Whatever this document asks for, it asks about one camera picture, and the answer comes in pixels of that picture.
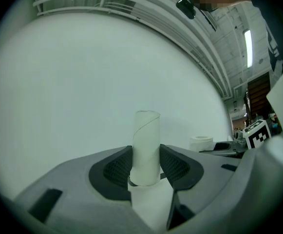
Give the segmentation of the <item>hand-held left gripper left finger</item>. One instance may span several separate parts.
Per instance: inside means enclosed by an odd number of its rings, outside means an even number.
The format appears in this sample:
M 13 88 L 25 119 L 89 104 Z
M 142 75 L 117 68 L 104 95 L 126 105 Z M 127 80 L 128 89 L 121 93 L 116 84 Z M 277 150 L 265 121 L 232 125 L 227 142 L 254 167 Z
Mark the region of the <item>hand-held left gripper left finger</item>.
M 132 147 L 65 161 L 25 188 L 15 203 L 38 234 L 154 234 L 132 208 Z

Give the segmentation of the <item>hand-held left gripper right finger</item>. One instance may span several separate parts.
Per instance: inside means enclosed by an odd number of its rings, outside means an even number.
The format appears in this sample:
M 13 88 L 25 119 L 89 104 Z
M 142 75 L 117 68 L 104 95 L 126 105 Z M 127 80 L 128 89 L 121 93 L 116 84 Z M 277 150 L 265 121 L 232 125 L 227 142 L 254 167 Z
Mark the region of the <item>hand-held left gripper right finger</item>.
M 242 159 L 160 146 L 160 163 L 173 188 L 168 231 L 245 231 L 242 202 L 252 152 Z

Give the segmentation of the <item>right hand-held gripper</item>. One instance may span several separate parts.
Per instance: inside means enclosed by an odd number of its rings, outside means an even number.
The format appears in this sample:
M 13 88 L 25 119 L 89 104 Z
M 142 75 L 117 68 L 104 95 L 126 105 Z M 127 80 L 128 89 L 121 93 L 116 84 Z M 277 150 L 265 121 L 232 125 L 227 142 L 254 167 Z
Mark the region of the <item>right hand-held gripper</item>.
M 268 124 L 260 119 L 235 134 L 234 142 L 216 142 L 212 150 L 200 151 L 200 153 L 216 156 L 236 156 L 238 154 L 236 143 L 243 149 L 259 148 L 267 139 L 271 138 Z

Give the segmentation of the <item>white toilet paper roll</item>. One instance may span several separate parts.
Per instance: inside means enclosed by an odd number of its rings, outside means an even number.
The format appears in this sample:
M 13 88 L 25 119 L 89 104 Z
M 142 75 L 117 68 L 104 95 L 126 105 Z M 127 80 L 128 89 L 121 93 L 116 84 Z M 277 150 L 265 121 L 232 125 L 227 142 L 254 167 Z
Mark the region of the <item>white toilet paper roll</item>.
M 189 140 L 189 149 L 194 152 L 212 151 L 214 147 L 213 137 L 193 136 Z

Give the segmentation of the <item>white cardboard paper roll tube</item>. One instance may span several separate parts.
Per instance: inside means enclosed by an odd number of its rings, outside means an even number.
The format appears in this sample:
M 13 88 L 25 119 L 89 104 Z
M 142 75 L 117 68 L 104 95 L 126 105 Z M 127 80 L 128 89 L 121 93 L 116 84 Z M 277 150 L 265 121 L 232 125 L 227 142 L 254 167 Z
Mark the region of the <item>white cardboard paper roll tube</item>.
M 152 186 L 160 179 L 160 114 L 138 111 L 132 138 L 130 180 L 137 186 Z

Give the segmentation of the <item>brown wooden staircase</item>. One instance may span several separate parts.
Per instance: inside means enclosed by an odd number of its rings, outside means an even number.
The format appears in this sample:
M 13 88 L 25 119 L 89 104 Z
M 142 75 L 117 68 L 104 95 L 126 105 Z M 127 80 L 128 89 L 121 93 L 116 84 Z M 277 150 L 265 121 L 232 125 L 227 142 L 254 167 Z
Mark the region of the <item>brown wooden staircase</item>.
M 259 76 L 247 84 L 249 109 L 252 120 L 254 120 L 256 116 L 262 116 L 263 119 L 268 118 L 271 106 L 266 96 L 270 90 L 269 72 Z

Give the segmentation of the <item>ceiling strip light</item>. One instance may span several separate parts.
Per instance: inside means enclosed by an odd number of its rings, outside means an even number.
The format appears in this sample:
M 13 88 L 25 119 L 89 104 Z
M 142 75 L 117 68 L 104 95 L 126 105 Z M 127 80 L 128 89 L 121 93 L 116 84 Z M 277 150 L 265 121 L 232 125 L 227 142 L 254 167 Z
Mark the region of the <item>ceiling strip light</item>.
M 246 46 L 246 58 L 247 58 L 247 68 L 253 65 L 253 43 L 252 35 L 249 29 L 244 31 L 245 46 Z

